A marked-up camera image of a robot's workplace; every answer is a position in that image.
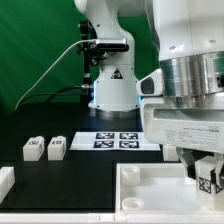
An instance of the black table surface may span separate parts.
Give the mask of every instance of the black table surface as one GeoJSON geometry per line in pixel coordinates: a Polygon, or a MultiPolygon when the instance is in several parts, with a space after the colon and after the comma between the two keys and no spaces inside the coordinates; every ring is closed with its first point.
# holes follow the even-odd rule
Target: black table surface
{"type": "Polygon", "coordinates": [[[114,212],[117,163],[162,162],[160,151],[70,151],[75,133],[139,132],[140,117],[106,119],[90,115],[78,103],[33,103],[13,112],[0,125],[0,168],[15,168],[14,187],[0,212],[114,212]],[[65,136],[63,161],[23,161],[23,146],[31,137],[65,136]]]}

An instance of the white cube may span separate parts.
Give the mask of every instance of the white cube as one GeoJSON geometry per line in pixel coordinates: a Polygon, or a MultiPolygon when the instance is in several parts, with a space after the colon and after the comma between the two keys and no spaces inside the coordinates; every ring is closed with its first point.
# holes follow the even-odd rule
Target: white cube
{"type": "Polygon", "coordinates": [[[52,138],[47,152],[48,160],[63,160],[66,152],[66,138],[63,136],[52,138]]]}
{"type": "Polygon", "coordinates": [[[23,147],[24,161],[38,161],[44,152],[44,138],[38,136],[30,138],[23,147]]]}

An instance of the green wall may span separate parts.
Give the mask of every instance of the green wall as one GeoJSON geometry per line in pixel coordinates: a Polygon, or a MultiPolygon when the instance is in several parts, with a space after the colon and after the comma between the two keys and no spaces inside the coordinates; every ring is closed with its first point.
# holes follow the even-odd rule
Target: green wall
{"type": "MultiPolygon", "coordinates": [[[[73,0],[0,1],[0,121],[63,51],[80,40],[80,20],[85,18],[73,0]]],[[[120,23],[136,39],[135,73],[140,79],[158,67],[147,19],[125,18],[120,23]]],[[[79,85],[82,74],[82,57],[73,50],[31,94],[79,85]]],[[[98,70],[92,74],[96,78],[98,70]]]]}

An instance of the white cube with black marking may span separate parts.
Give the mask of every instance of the white cube with black marking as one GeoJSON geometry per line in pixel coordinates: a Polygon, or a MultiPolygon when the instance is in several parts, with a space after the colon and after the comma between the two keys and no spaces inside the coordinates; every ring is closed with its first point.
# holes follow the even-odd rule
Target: white cube with black marking
{"type": "Polygon", "coordinates": [[[38,161],[44,152],[44,138],[38,136],[30,138],[23,147],[24,161],[38,161]]]}
{"type": "Polygon", "coordinates": [[[2,167],[0,170],[0,204],[15,183],[13,167],[2,167]]]}
{"type": "Polygon", "coordinates": [[[217,161],[212,156],[207,156],[195,163],[197,199],[206,209],[224,209],[224,188],[218,186],[214,180],[214,171],[217,161]]]}
{"type": "Polygon", "coordinates": [[[66,138],[58,136],[51,139],[47,148],[48,160],[63,160],[66,152],[66,138]]]}

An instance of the white sheet with markers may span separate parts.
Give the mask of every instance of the white sheet with markers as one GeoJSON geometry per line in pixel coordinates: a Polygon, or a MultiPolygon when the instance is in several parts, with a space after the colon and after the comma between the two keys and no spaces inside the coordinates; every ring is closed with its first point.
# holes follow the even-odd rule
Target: white sheet with markers
{"type": "Polygon", "coordinates": [[[159,151],[143,132],[77,132],[70,150],[132,150],[159,151]]]}

